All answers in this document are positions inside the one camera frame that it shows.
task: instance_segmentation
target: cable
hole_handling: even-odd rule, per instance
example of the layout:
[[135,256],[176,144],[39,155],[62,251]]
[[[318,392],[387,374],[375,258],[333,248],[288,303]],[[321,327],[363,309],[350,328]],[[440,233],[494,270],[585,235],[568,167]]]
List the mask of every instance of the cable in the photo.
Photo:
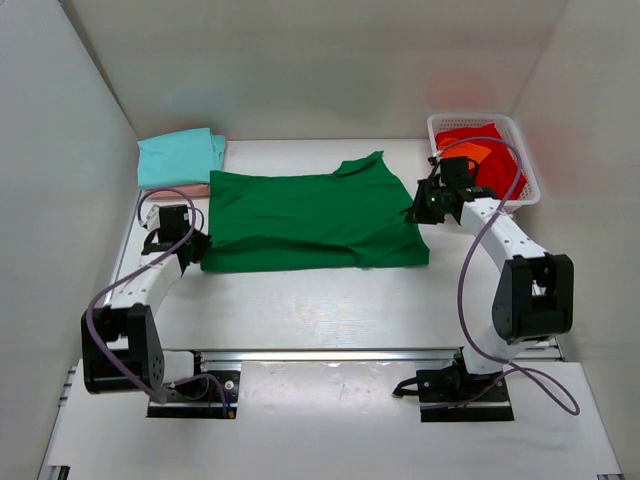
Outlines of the cable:
[[218,380],[214,375],[211,375],[210,373],[199,373],[197,375],[194,375],[193,377],[185,378],[183,380],[178,380],[177,382],[172,382],[166,385],[172,388],[179,387],[180,385],[184,385],[185,383],[189,383],[194,380],[200,380],[201,378],[206,378],[207,382],[213,382],[215,384],[216,388],[218,389],[218,395],[220,395],[220,403],[222,403],[222,414],[226,418],[228,418],[229,410],[231,409],[231,404],[229,403],[229,399],[227,398],[227,396],[224,394],[224,388],[222,388],[222,384],[220,383],[220,380]]
[[195,207],[195,209],[196,209],[196,212],[202,215],[202,223],[200,224],[200,228],[197,229],[199,232],[202,232],[202,229],[204,228],[204,213],[198,207]]
[[[478,344],[475,343],[475,341],[471,337],[471,333],[469,332],[469,328],[467,326],[467,321],[466,321],[465,316],[464,316],[464,308],[463,308],[463,305],[462,305],[462,297],[463,297],[463,292],[464,292],[464,280],[465,280],[465,278],[467,276],[467,271],[469,270],[469,264],[471,263],[471,258],[473,257],[473,254],[475,253],[475,251],[477,250],[478,246],[480,245],[482,237],[484,237],[484,235],[489,231],[491,226],[496,222],[498,217],[502,214],[501,212],[502,212],[502,210],[504,208],[505,203],[507,202],[507,200],[509,200],[511,198],[511,194],[516,189],[516,186],[518,185],[518,181],[520,180],[520,177],[522,176],[522,157],[520,156],[520,152],[518,152],[518,150],[513,145],[511,145],[510,143],[502,140],[501,138],[493,138],[493,137],[470,137],[470,138],[465,138],[465,139],[462,139],[462,140],[458,140],[458,141],[456,141],[456,142],[454,142],[454,143],[452,143],[450,145],[447,145],[446,147],[444,147],[439,152],[436,152],[435,156],[441,155],[442,153],[446,152],[450,148],[458,146],[458,145],[460,145],[462,143],[469,142],[469,141],[477,141],[477,140],[485,140],[485,141],[492,141],[492,142],[500,143],[500,144],[504,145],[505,147],[507,147],[509,150],[511,150],[511,152],[513,152],[513,155],[515,156],[516,165],[518,167],[518,171],[517,171],[517,173],[516,173],[516,175],[515,175],[515,177],[513,179],[513,182],[511,183],[511,186],[509,187],[509,190],[504,195],[504,197],[500,200],[500,203],[498,204],[498,208],[496,208],[495,212],[493,213],[493,215],[491,216],[489,221],[484,225],[484,227],[482,227],[480,232],[478,232],[478,235],[476,235],[475,239],[473,240],[473,243],[471,244],[471,248],[469,248],[469,251],[467,252],[466,257],[464,258],[464,261],[462,262],[462,269],[460,271],[460,277],[458,278],[458,291],[457,291],[458,318],[460,320],[460,328],[462,329],[462,333],[464,334],[464,337],[467,340],[467,342],[469,343],[469,345],[471,346],[471,348],[473,348],[480,356],[486,358],[487,360],[491,360],[491,361],[496,362],[496,363],[501,363],[503,365],[508,365],[508,366],[511,367],[511,369],[503,372],[502,374],[500,374],[490,386],[485,388],[482,392],[480,392],[476,396],[472,397],[471,399],[460,401],[460,402],[451,402],[451,403],[443,403],[443,404],[438,404],[438,405],[424,406],[422,408],[425,409],[425,410],[437,410],[437,409],[444,409],[444,408],[455,408],[455,407],[466,406],[466,405],[470,404],[471,402],[474,402],[478,398],[482,397],[483,395],[485,395],[489,390],[491,390],[500,380],[504,379],[507,375],[510,375],[511,373],[514,373],[514,372],[520,372],[523,375],[527,376],[530,380],[532,380],[536,385],[538,385],[538,387],[540,387],[542,389],[542,391],[544,393],[546,393],[547,396],[549,396],[549,398],[551,398],[551,400],[553,400],[565,412],[567,412],[567,413],[569,413],[570,415],[573,415],[573,416],[578,416],[578,415],[580,415],[580,405],[578,405],[578,402],[576,401],[574,396],[571,394],[571,392],[569,392],[569,390],[567,390],[567,388],[564,385],[562,385],[558,380],[556,380],[553,376],[551,376],[551,375],[549,375],[549,374],[547,374],[545,372],[542,372],[541,370],[535,369],[535,368],[521,367],[520,365],[518,365],[518,364],[516,364],[516,363],[514,363],[514,362],[512,362],[510,360],[506,360],[504,358],[498,358],[498,357],[494,357],[493,355],[489,355],[488,353],[484,352],[478,346]],[[536,378],[535,375],[538,375],[538,376],[546,378],[547,380],[549,380],[552,383],[554,383],[560,390],[562,390],[562,392],[566,395],[566,397],[573,404],[573,410],[571,410],[570,407],[568,407],[565,403],[563,403],[551,390],[549,390],[549,388],[546,385],[544,385],[538,378]]]
[[[149,270],[151,267],[158,265],[160,263],[162,263],[164,260],[166,260],[169,256],[173,255],[180,247],[182,247],[185,243],[187,243],[187,241],[189,240],[189,238],[191,237],[191,235],[193,235],[193,232],[195,230],[195,224],[196,224],[196,207],[193,204],[193,201],[191,200],[191,198],[189,198],[187,195],[185,195],[184,193],[182,193],[180,190],[176,189],[176,188],[170,188],[170,187],[164,187],[164,188],[156,188],[153,190],[149,190],[146,193],[144,193],[144,195],[142,195],[142,197],[140,198],[140,201],[138,202],[138,208],[137,208],[137,216],[138,216],[138,220],[142,220],[142,204],[144,203],[144,201],[150,196],[153,195],[154,193],[158,193],[158,192],[173,192],[173,193],[177,193],[178,195],[180,195],[182,198],[184,198],[187,201],[187,204],[189,206],[189,208],[191,209],[192,215],[191,215],[191,225],[189,226],[189,230],[187,231],[187,233],[185,234],[184,237],[182,237],[175,245],[173,245],[171,248],[169,248],[166,252],[162,253],[161,255],[159,255],[158,257],[156,257],[155,259],[151,260],[149,263],[147,263],[146,265],[141,266],[140,268],[138,268],[136,271],[134,271],[133,273],[130,273],[129,275],[126,275],[124,277],[122,277],[120,280],[117,280],[116,282],[112,283],[111,285],[103,288],[102,290],[100,290],[95,297],[93,297],[91,299],[91,301],[89,302],[89,306],[87,307],[87,313],[86,313],[86,324],[87,324],[87,331],[89,332],[89,335],[91,335],[91,338],[93,339],[93,342],[96,344],[96,346],[100,349],[100,351],[104,354],[105,357],[107,357],[107,359],[111,362],[111,364],[118,369],[118,371],[120,373],[122,373],[127,380],[129,380],[131,383],[133,383],[136,387],[138,387],[138,389],[142,390],[144,393],[146,393],[149,398],[151,400],[153,400],[156,403],[160,403],[163,404],[167,401],[166,398],[166,390],[163,388],[159,391],[154,391],[151,388],[149,388],[147,385],[145,385],[142,380],[140,380],[131,370],[129,370],[127,368],[127,366],[122,363],[122,361],[120,361],[120,359],[118,357],[115,356],[115,354],[109,350],[109,347],[107,347],[107,344],[102,340],[102,338],[100,337],[100,335],[98,334],[98,331],[96,330],[96,326],[94,324],[94,319],[93,319],[93,313],[94,310],[96,308],[96,305],[98,304],[98,301],[103,298],[107,293],[109,293],[112,290],[115,290],[116,288],[118,288],[120,285],[123,285],[127,282],[130,282],[131,280],[133,280],[134,278],[136,278],[138,275],[146,272],[147,270]],[[184,380],[179,380],[179,382],[175,382],[175,384],[183,384],[183,383],[188,383],[191,382],[193,380],[196,380],[197,378],[202,378],[199,375],[195,375],[193,377],[190,378],[186,378]],[[215,382],[217,382],[217,386],[219,389],[222,389],[222,385],[220,385],[220,382],[218,382],[217,379],[215,379]],[[224,391],[221,390],[221,398],[222,398],[222,404],[223,404],[223,409],[226,413],[226,406],[225,404],[225,396],[224,396]]]

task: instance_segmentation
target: white wall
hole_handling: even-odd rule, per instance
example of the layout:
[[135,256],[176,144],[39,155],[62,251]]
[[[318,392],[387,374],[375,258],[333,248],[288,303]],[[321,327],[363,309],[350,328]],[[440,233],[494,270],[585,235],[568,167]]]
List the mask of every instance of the white wall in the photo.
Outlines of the white wall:
[[133,130],[55,0],[0,1],[0,478],[35,478],[135,201]]
[[510,111],[566,0],[65,0],[140,137],[415,138]]
[[569,353],[640,478],[640,3],[571,0],[515,109],[543,183],[519,215],[575,263]]

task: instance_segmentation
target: red cloth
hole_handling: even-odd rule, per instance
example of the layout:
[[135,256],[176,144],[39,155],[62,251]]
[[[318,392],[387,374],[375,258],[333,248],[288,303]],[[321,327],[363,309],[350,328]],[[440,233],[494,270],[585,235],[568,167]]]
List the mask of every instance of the red cloth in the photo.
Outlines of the red cloth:
[[[440,150],[440,142],[446,138],[462,140],[463,138],[470,137],[493,137],[502,139],[502,136],[498,130],[496,130],[495,125],[491,123],[484,127],[464,127],[449,130],[448,132],[440,132],[436,135],[436,145],[438,145],[438,150]],[[513,161],[513,157],[509,153],[509,149],[504,145],[492,142],[491,140],[473,140],[472,143],[491,150],[489,156],[487,156],[480,164],[476,185],[480,187],[489,187],[496,193],[496,195],[498,195],[499,198],[504,197],[507,194],[517,172],[516,162]],[[526,183],[527,179],[523,174],[520,176],[516,189],[511,194],[511,198],[509,200],[517,200]]]

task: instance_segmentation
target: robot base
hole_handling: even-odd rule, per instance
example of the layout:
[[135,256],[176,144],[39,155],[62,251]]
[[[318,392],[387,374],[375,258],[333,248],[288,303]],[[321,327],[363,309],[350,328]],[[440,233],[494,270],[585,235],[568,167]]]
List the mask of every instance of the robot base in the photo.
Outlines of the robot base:
[[506,422],[513,421],[509,391],[504,381],[464,407],[430,410],[431,405],[460,402],[491,385],[494,377],[459,383],[456,375],[444,370],[418,370],[418,398],[422,422]]

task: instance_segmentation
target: plastic basket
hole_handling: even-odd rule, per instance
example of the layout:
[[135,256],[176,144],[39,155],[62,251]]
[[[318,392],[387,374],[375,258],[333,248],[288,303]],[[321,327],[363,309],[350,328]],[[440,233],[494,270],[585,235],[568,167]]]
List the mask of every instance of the plastic basket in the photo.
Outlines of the plastic basket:
[[518,200],[509,200],[505,204],[507,212],[513,212],[523,205],[533,205],[540,200],[540,188],[536,181],[536,176],[531,167],[531,161],[527,155],[527,150],[522,141],[520,131],[516,123],[507,115],[499,113],[437,113],[430,115],[427,120],[429,129],[429,141],[431,151],[438,150],[436,146],[436,135],[440,132],[453,130],[461,127],[482,127],[494,123],[502,138],[518,149],[522,159],[523,174],[527,182],[518,197]]

